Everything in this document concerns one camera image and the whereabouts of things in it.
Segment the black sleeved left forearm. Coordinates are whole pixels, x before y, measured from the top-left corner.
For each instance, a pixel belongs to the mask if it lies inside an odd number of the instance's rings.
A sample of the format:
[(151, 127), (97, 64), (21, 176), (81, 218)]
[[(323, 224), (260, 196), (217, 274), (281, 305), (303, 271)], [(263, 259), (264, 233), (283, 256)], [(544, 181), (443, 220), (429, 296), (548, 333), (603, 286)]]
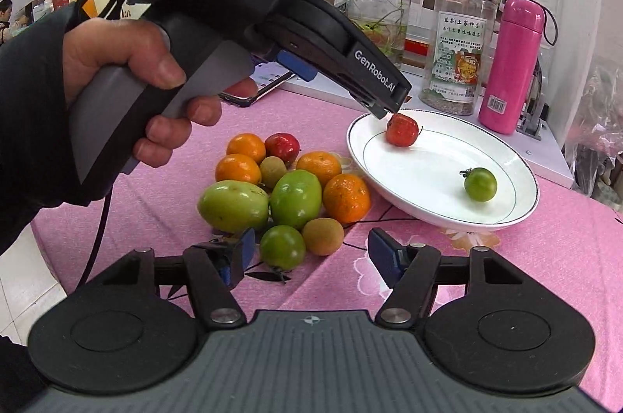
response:
[(40, 209), (81, 202), (64, 96), (64, 34), (74, 8), (49, 14), (1, 47), (1, 249)]

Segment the person's left hand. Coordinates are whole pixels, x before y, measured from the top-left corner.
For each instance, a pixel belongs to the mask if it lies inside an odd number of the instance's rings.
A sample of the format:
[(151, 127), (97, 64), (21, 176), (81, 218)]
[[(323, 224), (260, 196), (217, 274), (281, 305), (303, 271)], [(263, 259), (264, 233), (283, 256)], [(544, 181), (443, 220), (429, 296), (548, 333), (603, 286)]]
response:
[[(64, 34), (62, 69), (65, 101), (72, 105), (100, 68), (126, 65), (138, 78), (163, 90), (186, 82), (156, 25), (144, 20), (92, 18)], [(133, 157), (152, 168), (166, 165), (191, 136), (192, 125), (215, 125), (222, 115), (216, 96), (191, 100), (182, 118), (156, 115), (133, 148)]]

